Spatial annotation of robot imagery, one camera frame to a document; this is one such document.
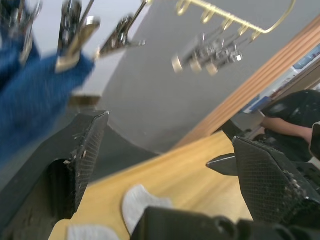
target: gold metal hook rack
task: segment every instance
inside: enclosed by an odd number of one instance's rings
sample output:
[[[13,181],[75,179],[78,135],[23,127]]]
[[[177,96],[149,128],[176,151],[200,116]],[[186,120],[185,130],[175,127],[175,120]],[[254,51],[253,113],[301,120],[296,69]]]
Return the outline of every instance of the gold metal hook rack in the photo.
[[[289,13],[294,8],[294,5],[296,3],[296,0],[291,0],[291,3],[289,5],[289,8],[285,11],[285,13],[280,17],[280,19],[269,29],[262,29],[261,27],[258,27],[248,21],[245,21],[229,12],[226,12],[217,6],[210,4],[203,0],[179,0],[179,2],[176,5],[176,13],[181,16],[184,14],[188,7],[192,5],[196,5],[198,7],[201,7],[204,9],[204,12],[201,16],[201,21],[203,24],[206,24],[210,21],[210,19],[214,15],[219,15],[223,18],[225,18],[225,21],[221,25],[222,31],[225,31],[232,23],[238,23],[241,25],[241,28],[238,30],[238,34],[241,36],[243,35],[248,29],[253,30],[253,34],[251,39],[255,40],[260,34],[268,34],[271,31],[273,31],[276,27],[278,27],[284,19],[289,15]]]

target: gray wall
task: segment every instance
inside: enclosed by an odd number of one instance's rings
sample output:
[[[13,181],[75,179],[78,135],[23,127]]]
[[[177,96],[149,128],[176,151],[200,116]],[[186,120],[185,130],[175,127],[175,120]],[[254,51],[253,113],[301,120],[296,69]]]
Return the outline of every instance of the gray wall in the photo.
[[[211,2],[263,28],[273,25],[289,5],[289,0]],[[176,3],[153,1],[134,37],[146,39],[147,45],[125,54],[99,105],[110,111],[111,127],[153,152],[169,150],[320,12],[319,0],[298,0],[283,24],[245,49],[242,62],[210,77],[205,71],[175,74],[171,59],[196,34],[214,30],[222,19],[214,17],[203,25],[202,10],[196,6],[176,16]],[[226,34],[238,27],[231,26]]]

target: light wood surface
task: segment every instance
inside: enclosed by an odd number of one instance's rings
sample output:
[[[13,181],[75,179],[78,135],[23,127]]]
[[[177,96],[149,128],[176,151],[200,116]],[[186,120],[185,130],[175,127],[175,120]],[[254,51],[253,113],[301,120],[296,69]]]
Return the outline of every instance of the light wood surface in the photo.
[[[60,221],[49,240],[63,240],[70,224],[99,224],[129,235],[121,215],[124,193],[142,184],[153,195],[168,197],[179,210],[224,215],[233,221],[251,219],[241,195],[238,177],[223,176],[206,168],[215,157],[233,152],[223,132],[171,151],[92,184],[72,220]]]

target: person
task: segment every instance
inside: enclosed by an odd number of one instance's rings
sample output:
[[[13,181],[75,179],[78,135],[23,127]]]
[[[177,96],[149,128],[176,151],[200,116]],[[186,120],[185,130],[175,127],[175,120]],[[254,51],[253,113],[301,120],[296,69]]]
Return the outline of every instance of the person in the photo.
[[[320,121],[320,92],[302,90],[292,93],[262,110],[265,115],[264,143],[283,152],[294,162],[308,162],[312,127]]]

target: metal clip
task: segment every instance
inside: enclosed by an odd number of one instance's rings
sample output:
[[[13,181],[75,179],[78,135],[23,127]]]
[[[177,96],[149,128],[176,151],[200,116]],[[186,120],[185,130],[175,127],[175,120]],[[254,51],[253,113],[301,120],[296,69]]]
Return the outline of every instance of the metal clip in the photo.
[[[146,44],[145,40],[139,42],[130,42],[128,38],[128,33],[132,25],[136,21],[137,17],[139,16],[139,14],[148,2],[148,0],[143,0],[141,6],[139,7],[134,16],[128,15],[118,23],[113,33],[104,43],[103,47],[98,48],[95,52],[93,56],[94,61],[97,61],[100,58],[103,58],[109,54],[112,54],[124,48],[139,47],[144,46]]]
[[[86,23],[73,37],[71,44],[59,56],[55,66],[55,72],[61,73],[75,67],[80,60],[80,52],[83,46],[89,41],[93,34],[99,29],[101,20],[98,17],[89,16]]]

